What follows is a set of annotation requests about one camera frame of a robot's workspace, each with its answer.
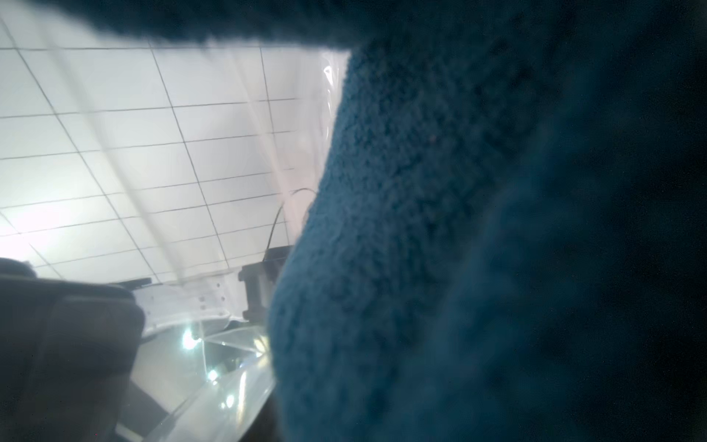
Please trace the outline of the clear plastic vacuum bag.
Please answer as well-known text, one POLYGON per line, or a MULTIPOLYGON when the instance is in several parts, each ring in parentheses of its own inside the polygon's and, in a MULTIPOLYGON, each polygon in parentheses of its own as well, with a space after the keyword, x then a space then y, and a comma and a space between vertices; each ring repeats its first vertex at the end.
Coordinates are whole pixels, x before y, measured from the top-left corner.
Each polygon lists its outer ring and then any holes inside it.
POLYGON ((66 281, 184 278, 264 249, 290 191, 291 248, 331 145, 348 56, 295 47, 153 45, 20 52, 71 145, 61 175, 8 221, 66 281))

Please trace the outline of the teal and beige towel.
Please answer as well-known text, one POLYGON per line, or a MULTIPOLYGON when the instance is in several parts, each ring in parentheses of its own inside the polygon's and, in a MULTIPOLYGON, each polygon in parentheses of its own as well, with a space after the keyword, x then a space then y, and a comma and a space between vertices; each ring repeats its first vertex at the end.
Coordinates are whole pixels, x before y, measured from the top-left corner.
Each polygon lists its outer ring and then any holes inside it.
POLYGON ((50 7, 350 52, 270 309, 285 440, 705 440, 703 1, 50 7))

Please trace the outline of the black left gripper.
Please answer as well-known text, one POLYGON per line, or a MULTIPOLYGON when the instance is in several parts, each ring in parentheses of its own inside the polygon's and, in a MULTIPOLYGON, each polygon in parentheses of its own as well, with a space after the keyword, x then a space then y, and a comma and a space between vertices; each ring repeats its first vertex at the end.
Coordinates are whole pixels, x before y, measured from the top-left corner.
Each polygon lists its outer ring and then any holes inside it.
POLYGON ((1 261, 1 438, 110 441, 145 326, 119 285, 1 261))

